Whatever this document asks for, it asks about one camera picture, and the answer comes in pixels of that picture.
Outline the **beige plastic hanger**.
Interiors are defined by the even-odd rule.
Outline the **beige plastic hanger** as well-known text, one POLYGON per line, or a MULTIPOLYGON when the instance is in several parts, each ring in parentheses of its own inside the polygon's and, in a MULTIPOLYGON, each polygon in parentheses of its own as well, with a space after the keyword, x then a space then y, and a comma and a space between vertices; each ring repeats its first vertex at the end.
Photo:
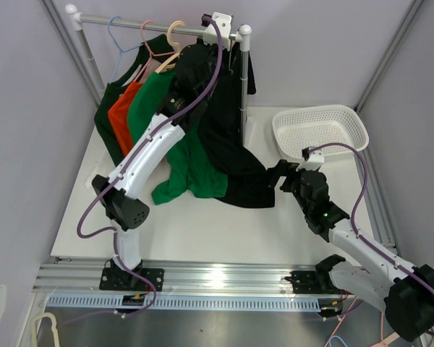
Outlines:
POLYGON ((166 39, 168 44, 174 48, 174 53, 168 57, 160 66, 155 70, 156 74, 160 74, 162 72, 168 71, 175 67, 175 61, 180 57, 181 46, 179 42, 176 42, 172 38, 172 32, 176 27, 184 27, 185 23, 181 20, 176 20, 172 22, 166 32, 166 39))

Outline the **black t shirt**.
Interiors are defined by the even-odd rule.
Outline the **black t shirt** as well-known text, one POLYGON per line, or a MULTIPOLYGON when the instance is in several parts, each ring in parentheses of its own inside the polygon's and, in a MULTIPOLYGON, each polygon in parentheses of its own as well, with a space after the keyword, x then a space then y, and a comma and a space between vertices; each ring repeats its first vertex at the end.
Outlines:
POLYGON ((214 168, 227 177, 226 193, 218 200, 249 209, 272 208, 272 170, 242 144, 241 70, 241 51, 235 43, 231 51, 224 51, 221 72, 197 133, 214 168))

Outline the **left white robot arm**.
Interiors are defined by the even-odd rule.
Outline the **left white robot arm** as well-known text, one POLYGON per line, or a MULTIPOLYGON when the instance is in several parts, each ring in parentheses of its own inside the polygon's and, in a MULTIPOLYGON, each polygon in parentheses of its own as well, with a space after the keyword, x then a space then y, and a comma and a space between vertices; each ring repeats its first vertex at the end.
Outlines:
POLYGON ((143 135, 108 175, 92 180, 95 202, 101 203, 114 233, 116 282, 126 290, 140 285, 140 226, 150 208, 140 200, 145 182, 167 152, 202 118, 224 57, 221 44, 196 43, 184 48, 176 64, 176 79, 153 114, 143 135))

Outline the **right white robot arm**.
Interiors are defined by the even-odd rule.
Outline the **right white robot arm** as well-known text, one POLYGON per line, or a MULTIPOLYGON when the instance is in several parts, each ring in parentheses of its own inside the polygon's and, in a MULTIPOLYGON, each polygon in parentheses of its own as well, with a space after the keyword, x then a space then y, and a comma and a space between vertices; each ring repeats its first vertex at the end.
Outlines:
POLYGON ((324 173, 280 160, 269 169, 269 184, 283 180, 307 227, 356 260, 352 265, 334 254, 318 263, 315 285, 322 292, 345 290, 384 314, 388 324, 409 342, 434 326, 434 269, 417 267, 361 232, 351 215, 331 201, 324 173))

